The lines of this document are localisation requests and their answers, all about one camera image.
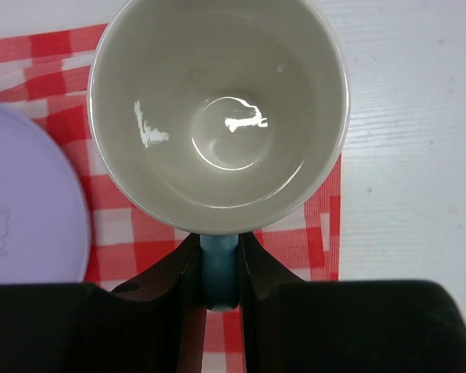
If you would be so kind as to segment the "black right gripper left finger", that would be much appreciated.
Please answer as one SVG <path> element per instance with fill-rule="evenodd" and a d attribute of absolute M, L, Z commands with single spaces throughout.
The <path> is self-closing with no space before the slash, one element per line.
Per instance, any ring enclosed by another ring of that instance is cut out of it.
<path fill-rule="evenodd" d="M 0 285 L 0 372 L 198 372 L 206 309 L 195 234 L 137 276 Z"/>

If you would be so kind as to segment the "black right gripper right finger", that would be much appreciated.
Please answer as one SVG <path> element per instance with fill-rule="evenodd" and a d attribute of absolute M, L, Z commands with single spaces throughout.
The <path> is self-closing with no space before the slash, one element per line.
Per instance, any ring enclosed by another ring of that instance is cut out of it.
<path fill-rule="evenodd" d="M 248 372 L 466 372 L 466 325 L 432 281 L 304 281 L 240 237 Z"/>

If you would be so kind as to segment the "red white checkered cloth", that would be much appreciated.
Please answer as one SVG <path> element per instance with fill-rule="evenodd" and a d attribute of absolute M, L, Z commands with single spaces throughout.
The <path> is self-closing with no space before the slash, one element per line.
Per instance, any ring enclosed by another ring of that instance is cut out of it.
<path fill-rule="evenodd" d="M 104 25 L 94 25 L 0 39 L 0 103 L 25 113 L 73 163 L 92 224 L 89 260 L 77 284 L 112 291 L 170 254 L 187 236 L 125 199 L 96 158 L 85 89 L 103 31 Z M 200 371 L 244 371 L 240 317 L 240 311 L 206 312 Z"/>

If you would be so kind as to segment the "lilac plastic plate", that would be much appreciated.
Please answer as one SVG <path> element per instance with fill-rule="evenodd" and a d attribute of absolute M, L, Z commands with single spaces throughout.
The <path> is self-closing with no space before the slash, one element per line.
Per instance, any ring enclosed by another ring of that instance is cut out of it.
<path fill-rule="evenodd" d="M 0 103 L 0 284 L 81 282 L 90 246 L 88 207 L 68 158 Z"/>

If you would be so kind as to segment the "blue white ceramic mug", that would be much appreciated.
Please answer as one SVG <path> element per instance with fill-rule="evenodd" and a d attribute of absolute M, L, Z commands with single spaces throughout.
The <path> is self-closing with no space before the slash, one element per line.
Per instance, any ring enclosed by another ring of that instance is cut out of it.
<path fill-rule="evenodd" d="M 88 83 L 93 141 L 144 213 L 200 237 L 205 305 L 238 303 L 242 233 L 279 221 L 342 151 L 350 88 L 309 1 L 131 1 Z"/>

